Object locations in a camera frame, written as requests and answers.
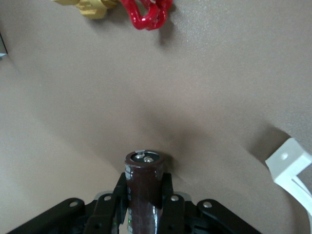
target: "yellow toy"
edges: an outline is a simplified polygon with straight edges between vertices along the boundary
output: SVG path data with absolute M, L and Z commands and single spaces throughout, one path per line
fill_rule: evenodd
M 91 19 L 101 19 L 106 14 L 107 9 L 116 6 L 118 0 L 52 0 L 61 5 L 74 5 L 80 13 Z

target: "screw head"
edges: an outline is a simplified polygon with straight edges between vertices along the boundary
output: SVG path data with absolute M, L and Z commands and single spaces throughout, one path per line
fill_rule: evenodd
M 111 196 L 106 196 L 106 197 L 104 197 L 104 201 L 109 201 L 110 199 L 112 199 Z
M 152 159 L 151 157 L 145 157 L 144 158 L 144 162 L 153 162 L 154 161 L 154 159 Z
M 212 207 L 212 204 L 211 204 L 210 202 L 208 202 L 208 201 L 205 201 L 205 202 L 203 203 L 203 206 L 204 206 L 205 208 L 211 208 L 211 207 Z
M 171 196 L 171 201 L 178 201 L 179 200 L 179 197 L 178 196 L 176 196 L 176 195 L 173 195 L 173 196 Z
M 77 201 L 73 201 L 69 204 L 69 207 L 74 207 L 74 206 L 77 206 L 78 205 L 78 202 Z

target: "red chain link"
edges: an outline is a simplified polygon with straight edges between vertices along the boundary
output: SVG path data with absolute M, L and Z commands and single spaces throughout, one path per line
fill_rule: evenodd
M 166 21 L 168 9 L 173 0 L 140 0 L 148 10 L 144 16 L 140 14 L 135 0 L 120 0 L 126 8 L 133 26 L 137 29 L 153 30 L 160 28 Z

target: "electrolytic capacitor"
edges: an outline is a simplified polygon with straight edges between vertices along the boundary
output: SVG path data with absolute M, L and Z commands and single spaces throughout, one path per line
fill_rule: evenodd
M 129 234 L 156 234 L 161 216 L 164 156 L 150 150 L 126 156 Z

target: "white plastic bracket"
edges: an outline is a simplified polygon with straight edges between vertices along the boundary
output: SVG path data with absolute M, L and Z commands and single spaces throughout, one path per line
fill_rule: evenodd
M 312 164 L 312 156 L 294 138 L 290 138 L 265 162 L 273 181 L 290 193 L 307 210 L 312 234 L 312 195 L 297 177 Z

